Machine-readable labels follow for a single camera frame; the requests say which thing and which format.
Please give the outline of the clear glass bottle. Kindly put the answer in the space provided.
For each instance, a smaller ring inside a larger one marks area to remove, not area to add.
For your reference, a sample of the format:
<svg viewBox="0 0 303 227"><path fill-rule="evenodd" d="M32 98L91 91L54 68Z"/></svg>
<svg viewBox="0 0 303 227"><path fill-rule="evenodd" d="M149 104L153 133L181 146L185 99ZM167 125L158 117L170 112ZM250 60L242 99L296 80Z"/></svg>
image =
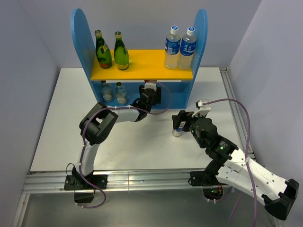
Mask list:
<svg viewBox="0 0 303 227"><path fill-rule="evenodd" d="M121 82L117 82L115 90L117 102L121 105L125 105L127 103L126 88Z"/></svg>
<svg viewBox="0 0 303 227"><path fill-rule="evenodd" d="M111 85L109 83L107 83L105 80L101 81L100 91L101 91L104 101L106 101L106 102L113 101L113 99L114 99L113 90L111 88Z"/></svg>

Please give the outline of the clear glass bottle front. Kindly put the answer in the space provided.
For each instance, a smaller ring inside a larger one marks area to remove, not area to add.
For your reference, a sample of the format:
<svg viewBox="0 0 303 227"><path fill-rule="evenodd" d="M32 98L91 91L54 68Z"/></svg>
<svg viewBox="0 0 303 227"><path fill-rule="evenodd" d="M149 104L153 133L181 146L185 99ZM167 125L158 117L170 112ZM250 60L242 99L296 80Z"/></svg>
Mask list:
<svg viewBox="0 0 303 227"><path fill-rule="evenodd" d="M117 102L121 105L125 105L127 103L126 88L121 82L117 82L115 90Z"/></svg>

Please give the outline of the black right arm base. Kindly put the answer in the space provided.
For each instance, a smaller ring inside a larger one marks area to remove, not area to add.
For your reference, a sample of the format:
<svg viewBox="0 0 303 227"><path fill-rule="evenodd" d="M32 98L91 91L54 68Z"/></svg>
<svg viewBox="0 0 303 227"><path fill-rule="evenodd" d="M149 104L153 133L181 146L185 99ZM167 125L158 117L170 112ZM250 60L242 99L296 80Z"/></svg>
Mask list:
<svg viewBox="0 0 303 227"><path fill-rule="evenodd" d="M224 184L218 182L215 175L205 173L205 171L192 171L187 182L192 187L202 187L203 196L208 201L220 201L233 192L230 187L224 191Z"/></svg>

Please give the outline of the Red Bull can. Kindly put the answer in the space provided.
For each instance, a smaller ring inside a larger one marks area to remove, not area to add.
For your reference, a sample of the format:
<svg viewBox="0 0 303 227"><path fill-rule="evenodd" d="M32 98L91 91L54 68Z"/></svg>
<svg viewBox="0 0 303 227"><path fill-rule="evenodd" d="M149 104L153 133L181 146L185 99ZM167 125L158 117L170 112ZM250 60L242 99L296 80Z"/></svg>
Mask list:
<svg viewBox="0 0 303 227"><path fill-rule="evenodd" d="M175 136L175 137L181 136L181 134L183 132L184 125L185 125L185 122L181 122L180 125L179 125L179 127L176 130L173 129L172 130L173 136Z"/></svg>

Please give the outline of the green perrier bottle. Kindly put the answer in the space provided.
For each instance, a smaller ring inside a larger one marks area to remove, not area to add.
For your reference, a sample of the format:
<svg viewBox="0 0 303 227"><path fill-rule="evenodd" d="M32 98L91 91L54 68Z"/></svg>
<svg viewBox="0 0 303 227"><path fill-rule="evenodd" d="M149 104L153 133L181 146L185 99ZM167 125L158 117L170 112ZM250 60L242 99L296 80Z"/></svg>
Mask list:
<svg viewBox="0 0 303 227"><path fill-rule="evenodd" d="M114 59L116 66L119 70L126 70L129 67L129 54L122 40L122 33L120 31L116 31L115 38Z"/></svg>
<svg viewBox="0 0 303 227"><path fill-rule="evenodd" d="M96 57L101 68L112 67L112 56L100 30L95 30L96 37Z"/></svg>

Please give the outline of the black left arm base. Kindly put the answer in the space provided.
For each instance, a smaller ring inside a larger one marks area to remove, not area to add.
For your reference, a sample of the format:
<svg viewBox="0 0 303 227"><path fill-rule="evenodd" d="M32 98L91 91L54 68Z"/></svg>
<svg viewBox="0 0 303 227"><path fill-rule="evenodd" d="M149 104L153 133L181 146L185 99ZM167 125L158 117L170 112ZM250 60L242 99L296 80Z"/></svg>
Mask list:
<svg viewBox="0 0 303 227"><path fill-rule="evenodd" d="M90 173L85 177L87 181L92 183L94 186L104 190L107 187L107 177L108 175L95 175ZM93 190L93 192L75 192L74 201L76 203L91 203L95 197L96 188L88 184L77 172L76 167L72 168L71 174L67 175L65 178L64 188L65 191L83 191L83 190Z"/></svg>

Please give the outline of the green Perrier bottle front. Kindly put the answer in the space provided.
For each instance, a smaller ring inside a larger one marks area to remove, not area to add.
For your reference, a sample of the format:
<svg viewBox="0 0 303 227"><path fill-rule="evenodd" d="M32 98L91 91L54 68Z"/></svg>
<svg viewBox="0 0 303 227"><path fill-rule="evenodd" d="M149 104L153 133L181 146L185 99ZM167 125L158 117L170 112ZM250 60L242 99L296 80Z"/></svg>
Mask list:
<svg viewBox="0 0 303 227"><path fill-rule="evenodd" d="M120 31L116 31L115 38L114 59L116 66L119 70L126 70L129 67L129 54L122 40L122 33Z"/></svg>

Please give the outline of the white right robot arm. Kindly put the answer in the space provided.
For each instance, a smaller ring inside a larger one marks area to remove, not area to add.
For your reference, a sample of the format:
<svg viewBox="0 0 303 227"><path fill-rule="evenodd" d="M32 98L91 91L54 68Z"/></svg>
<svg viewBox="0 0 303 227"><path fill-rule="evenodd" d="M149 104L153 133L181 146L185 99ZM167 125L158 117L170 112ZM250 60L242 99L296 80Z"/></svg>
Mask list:
<svg viewBox="0 0 303 227"><path fill-rule="evenodd" d="M236 144L218 134L212 120L204 115L182 110L172 116L172 120L173 129L178 129L183 123L183 131L190 132L211 158L203 171L190 173L192 186L227 184L255 196L273 217L287 219L299 190L296 180L286 180L245 157Z"/></svg>

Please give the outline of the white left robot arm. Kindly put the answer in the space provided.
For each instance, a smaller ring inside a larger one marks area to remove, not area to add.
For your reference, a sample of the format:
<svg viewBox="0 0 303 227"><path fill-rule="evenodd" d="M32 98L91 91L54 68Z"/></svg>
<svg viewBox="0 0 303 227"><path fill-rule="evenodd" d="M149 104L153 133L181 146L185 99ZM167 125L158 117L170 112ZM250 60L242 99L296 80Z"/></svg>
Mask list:
<svg viewBox="0 0 303 227"><path fill-rule="evenodd" d="M140 97L128 106L109 107L99 102L80 122L82 151L78 164L72 170L75 183L80 188L91 186L98 148L109 136L115 123L139 122L150 113L152 106L161 103L161 87L153 82L140 85L139 93Z"/></svg>

